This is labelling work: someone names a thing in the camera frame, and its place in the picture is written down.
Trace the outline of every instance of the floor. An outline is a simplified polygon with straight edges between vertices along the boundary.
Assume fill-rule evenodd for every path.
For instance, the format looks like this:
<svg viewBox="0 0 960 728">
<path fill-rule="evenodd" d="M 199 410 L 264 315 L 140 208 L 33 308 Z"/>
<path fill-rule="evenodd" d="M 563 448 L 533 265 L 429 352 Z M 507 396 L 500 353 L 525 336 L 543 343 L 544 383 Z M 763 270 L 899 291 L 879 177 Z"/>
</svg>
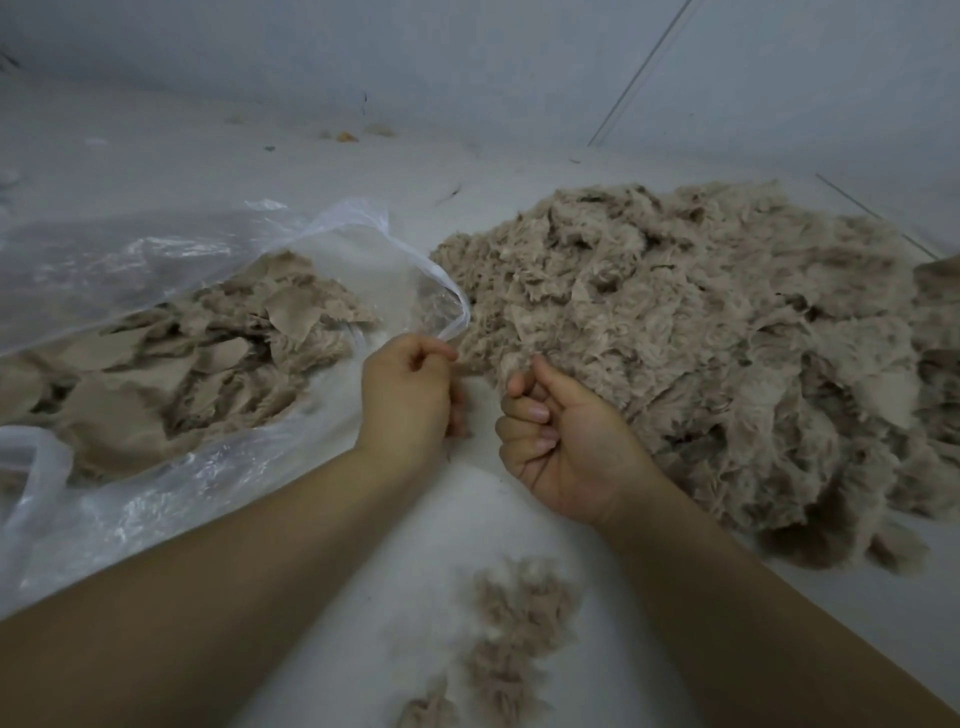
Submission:
<svg viewBox="0 0 960 728">
<path fill-rule="evenodd" d="M 363 134 L 347 118 L 288 118 L 259 106 L 107 87 L 0 84 L 0 168 L 23 182 L 0 227 L 40 217 L 93 217 L 150 207 L 228 206 L 264 198 L 318 212 L 349 195 L 387 204 L 397 236 L 423 251 L 479 231 L 556 187 L 678 184 L 779 177 L 791 199 L 861 210 L 814 178 L 697 158 L 603 150 L 526 151 Z M 350 131 L 358 143 L 322 138 Z M 904 241 L 918 260 L 925 254 Z M 476 436 L 452 449 L 428 496 L 391 534 L 237 726 L 391 724 L 396 709 L 457 654 L 470 629 L 469 576 L 505 557 L 551 556 L 585 585 L 579 640 L 547 665 L 552 726 L 696 725 L 687 697 L 593 534 L 552 517 L 503 471 L 496 396 L 471 384 Z M 914 522 L 931 546 L 926 572 L 903 579 L 772 568 L 960 710 L 960 529 Z"/>
</svg>

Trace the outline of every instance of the white wall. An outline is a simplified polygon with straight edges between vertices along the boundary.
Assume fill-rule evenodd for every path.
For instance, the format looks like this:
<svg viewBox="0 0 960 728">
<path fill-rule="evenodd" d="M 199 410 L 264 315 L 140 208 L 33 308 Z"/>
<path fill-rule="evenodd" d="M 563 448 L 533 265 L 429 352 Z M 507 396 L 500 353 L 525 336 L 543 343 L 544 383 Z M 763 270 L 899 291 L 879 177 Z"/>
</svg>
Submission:
<svg viewBox="0 0 960 728">
<path fill-rule="evenodd" d="M 41 73 L 586 144 L 682 4 L 5 0 L 0 40 Z"/>
<path fill-rule="evenodd" d="M 603 140 L 819 172 L 960 252 L 960 3 L 704 0 Z"/>
</svg>

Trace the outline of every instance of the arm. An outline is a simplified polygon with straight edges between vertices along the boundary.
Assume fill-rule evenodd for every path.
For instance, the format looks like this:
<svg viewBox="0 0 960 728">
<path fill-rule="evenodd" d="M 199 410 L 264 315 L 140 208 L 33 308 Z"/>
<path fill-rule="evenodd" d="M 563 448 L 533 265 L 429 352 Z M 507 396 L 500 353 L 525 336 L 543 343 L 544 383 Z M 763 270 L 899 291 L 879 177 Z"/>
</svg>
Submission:
<svg viewBox="0 0 960 728">
<path fill-rule="evenodd" d="M 5 722 L 226 721 L 416 498 L 444 433 L 462 434 L 455 357 L 388 343 L 352 450 L 0 622 Z"/>
<path fill-rule="evenodd" d="M 960 726 L 676 488 L 608 404 L 535 357 L 497 423 L 507 469 L 616 552 L 711 726 Z"/>
</svg>

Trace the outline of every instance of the raw fleece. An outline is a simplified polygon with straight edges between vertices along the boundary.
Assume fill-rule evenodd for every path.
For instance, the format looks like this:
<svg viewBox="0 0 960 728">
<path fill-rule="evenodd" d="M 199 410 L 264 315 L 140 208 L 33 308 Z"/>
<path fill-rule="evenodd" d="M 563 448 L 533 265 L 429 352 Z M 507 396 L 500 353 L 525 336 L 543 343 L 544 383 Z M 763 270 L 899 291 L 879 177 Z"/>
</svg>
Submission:
<svg viewBox="0 0 960 728">
<path fill-rule="evenodd" d="M 98 331 L 0 359 L 0 425 L 52 429 L 75 474 L 140 473 L 269 423 L 373 316 L 312 263 L 264 255 L 239 275 Z"/>
<path fill-rule="evenodd" d="M 474 589 L 477 611 L 490 633 L 464 659 L 473 703 L 484 725 L 516 728 L 548 708 L 538 697 L 544 673 L 536 660 L 572 640 L 569 624 L 580 607 L 580 592 L 542 560 L 511 564 L 507 584 L 481 571 Z"/>
<path fill-rule="evenodd" d="M 960 512 L 960 277 L 915 282 L 901 245 L 774 183 L 629 184 L 558 190 L 433 259 L 473 305 L 465 365 L 502 387 L 542 352 L 724 524 L 807 566 L 869 549 L 911 571 L 924 546 L 889 510 Z"/>
<path fill-rule="evenodd" d="M 446 697 L 446 675 L 438 678 L 424 697 L 417 697 L 403 706 L 396 728 L 457 728 L 460 716 L 457 706 Z"/>
</svg>

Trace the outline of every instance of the plastic bag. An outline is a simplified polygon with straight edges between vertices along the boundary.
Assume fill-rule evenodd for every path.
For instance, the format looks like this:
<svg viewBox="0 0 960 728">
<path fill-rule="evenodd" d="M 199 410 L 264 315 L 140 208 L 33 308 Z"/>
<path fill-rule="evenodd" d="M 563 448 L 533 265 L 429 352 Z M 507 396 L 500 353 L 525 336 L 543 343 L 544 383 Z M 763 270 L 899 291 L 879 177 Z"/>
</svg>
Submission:
<svg viewBox="0 0 960 728">
<path fill-rule="evenodd" d="M 0 470 L 22 475 L 23 494 L 0 523 L 0 616 L 16 606 L 34 541 L 49 527 L 73 453 L 39 427 L 0 427 Z"/>
<path fill-rule="evenodd" d="M 382 207 L 349 199 L 309 218 L 268 201 L 232 212 L 150 212 L 10 231 L 0 238 L 0 302 L 11 313 L 0 322 L 0 352 L 98 327 L 226 279 L 281 248 L 306 255 L 320 276 L 359 296 L 382 322 L 374 339 L 407 330 L 449 339 L 468 324 L 463 292 L 390 234 Z M 355 356 L 318 373 L 297 410 L 277 423 L 99 488 L 64 490 L 64 473 L 59 482 L 45 479 L 31 498 L 25 492 L 0 534 L 0 544 L 20 544 L 0 548 L 0 594 L 5 575 L 17 582 L 6 587 L 8 610 L 266 495 L 348 447 L 337 436 L 357 422 L 360 365 L 377 343 L 359 328 L 351 333 Z M 0 427 L 0 446 L 11 429 Z M 22 515 L 31 503 L 31 515 Z M 50 523 L 46 535 L 37 527 L 43 522 Z"/>
</svg>

